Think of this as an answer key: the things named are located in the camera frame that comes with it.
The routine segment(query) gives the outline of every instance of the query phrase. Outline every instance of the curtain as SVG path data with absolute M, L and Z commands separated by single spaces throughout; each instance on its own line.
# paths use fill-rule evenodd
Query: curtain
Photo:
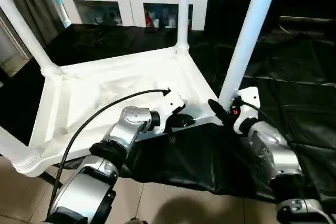
M 14 3 L 43 47 L 64 29 L 60 18 L 53 15 L 55 7 L 48 5 L 47 0 L 14 0 Z

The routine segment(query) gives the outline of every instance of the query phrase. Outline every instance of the white pipe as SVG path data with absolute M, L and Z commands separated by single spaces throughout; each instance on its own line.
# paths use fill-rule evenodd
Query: white pipe
M 189 0 L 180 0 L 178 3 L 179 21 L 177 25 L 177 43 L 178 49 L 189 49 L 188 45 L 188 11 Z
M 0 154 L 10 160 L 18 172 L 20 172 L 21 169 L 29 169 L 29 167 L 38 162 L 41 157 L 39 150 L 27 147 L 1 126 Z
M 239 89 L 272 0 L 251 0 L 240 31 L 229 69 L 219 95 L 219 103 L 228 111 Z
M 5 13 L 20 39 L 34 56 L 43 75 L 61 74 L 60 69 L 49 59 L 41 44 L 17 10 L 12 0 L 0 0 L 0 8 Z

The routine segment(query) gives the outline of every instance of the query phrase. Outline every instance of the cabinet door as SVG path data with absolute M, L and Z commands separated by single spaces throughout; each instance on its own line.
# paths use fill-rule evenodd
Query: cabinet door
M 151 20 L 160 27 L 177 27 L 179 0 L 130 0 L 135 26 L 145 27 Z M 203 30 L 207 0 L 189 0 L 189 20 L 193 30 Z
M 129 0 L 62 0 L 75 24 L 133 26 Z

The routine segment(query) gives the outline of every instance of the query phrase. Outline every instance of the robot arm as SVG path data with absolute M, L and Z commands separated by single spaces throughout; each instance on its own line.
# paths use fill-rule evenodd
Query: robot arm
M 260 101 L 257 88 L 239 90 L 232 104 L 228 113 L 215 101 L 209 101 L 223 124 L 231 122 L 237 134 L 247 135 L 245 144 L 260 160 L 263 175 L 274 192 L 278 221 L 334 223 L 318 200 L 306 197 L 304 175 L 298 158 L 284 136 L 268 123 L 258 120 L 256 108 L 260 107 Z
M 147 131 L 163 133 L 166 120 L 185 107 L 168 93 L 155 111 L 128 106 L 102 141 L 93 144 L 74 175 L 61 187 L 44 223 L 104 224 L 116 196 L 113 187 L 137 137 Z

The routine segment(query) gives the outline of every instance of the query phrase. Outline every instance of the tiled floor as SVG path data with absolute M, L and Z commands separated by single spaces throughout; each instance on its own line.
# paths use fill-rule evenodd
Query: tiled floor
M 20 54 L 13 55 L 6 62 L 1 64 L 1 68 L 12 77 L 15 75 L 29 60 L 24 59 Z
M 54 167 L 48 170 L 55 174 Z M 62 181 L 72 174 L 64 171 Z M 107 224 L 123 224 L 132 217 L 149 224 L 276 224 L 275 207 L 250 199 L 218 196 L 204 191 L 141 184 L 120 178 L 115 186 L 117 197 Z M 0 157 L 0 223 L 38 224 L 46 216 L 51 186 L 39 178 L 17 173 Z

